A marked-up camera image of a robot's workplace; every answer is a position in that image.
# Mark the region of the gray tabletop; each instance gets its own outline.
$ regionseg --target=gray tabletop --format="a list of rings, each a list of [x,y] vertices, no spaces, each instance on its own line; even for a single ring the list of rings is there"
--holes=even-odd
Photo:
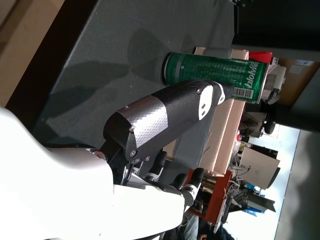
[[[165,87],[161,69],[169,52],[229,48],[233,22],[227,0],[100,0],[33,135],[42,143],[99,148],[117,109]]]

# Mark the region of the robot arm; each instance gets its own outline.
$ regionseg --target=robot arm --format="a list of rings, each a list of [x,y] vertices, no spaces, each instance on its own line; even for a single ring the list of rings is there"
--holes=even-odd
[[[183,189],[183,176],[165,186],[131,170],[231,93],[205,81],[160,90],[110,117],[99,152],[47,149],[1,108],[0,239],[138,239],[175,228],[197,195],[203,169]],[[158,176],[161,169],[151,172]]]
[[[106,142],[100,149],[114,183],[125,184],[128,164],[136,165],[158,153],[229,99],[233,89],[212,81],[181,82],[115,112],[104,126]]]

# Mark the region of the cardboard box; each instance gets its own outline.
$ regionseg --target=cardboard box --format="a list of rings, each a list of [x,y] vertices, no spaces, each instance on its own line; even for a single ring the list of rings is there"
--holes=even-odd
[[[267,189],[279,163],[280,161],[273,157],[244,147],[240,165],[246,168],[239,171],[238,174],[241,175],[241,179],[248,183]]]
[[[319,62],[279,58],[278,64],[286,67],[285,82],[279,104],[293,105],[320,66]]]
[[[16,0],[0,0],[0,27],[4,23],[15,3]]]
[[[20,0],[15,7],[0,32],[0,106],[6,106],[63,3]]]

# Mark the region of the bolt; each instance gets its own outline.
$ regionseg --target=bolt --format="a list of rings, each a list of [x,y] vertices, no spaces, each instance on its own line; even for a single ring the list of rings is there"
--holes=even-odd
[[[130,158],[133,158],[135,155],[137,155],[137,151],[132,150],[132,152],[130,152]]]

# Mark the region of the green aluminum can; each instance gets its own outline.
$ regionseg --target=green aluminum can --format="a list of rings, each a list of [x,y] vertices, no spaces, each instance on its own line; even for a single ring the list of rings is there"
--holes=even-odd
[[[268,64],[259,61],[171,53],[165,60],[163,77],[168,85],[189,80],[232,84],[232,98],[258,104],[267,71]]]

